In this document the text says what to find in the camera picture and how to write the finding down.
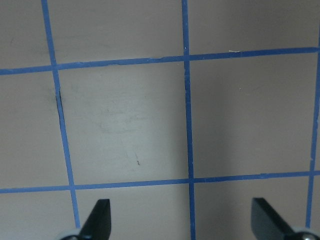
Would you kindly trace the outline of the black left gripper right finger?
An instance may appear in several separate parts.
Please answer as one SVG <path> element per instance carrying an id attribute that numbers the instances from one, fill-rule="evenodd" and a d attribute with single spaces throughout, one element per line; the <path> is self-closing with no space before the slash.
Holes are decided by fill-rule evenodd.
<path id="1" fill-rule="evenodd" d="M 251 200 L 250 227 L 257 240 L 291 240 L 296 232 L 262 197 Z"/>

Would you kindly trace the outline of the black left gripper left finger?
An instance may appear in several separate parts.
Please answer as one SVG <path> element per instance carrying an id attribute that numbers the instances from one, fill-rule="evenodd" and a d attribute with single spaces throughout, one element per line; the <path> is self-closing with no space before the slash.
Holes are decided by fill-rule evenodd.
<path id="1" fill-rule="evenodd" d="M 111 205 L 109 199 L 99 199 L 94 205 L 78 238 L 80 240 L 108 240 L 111 235 Z"/>

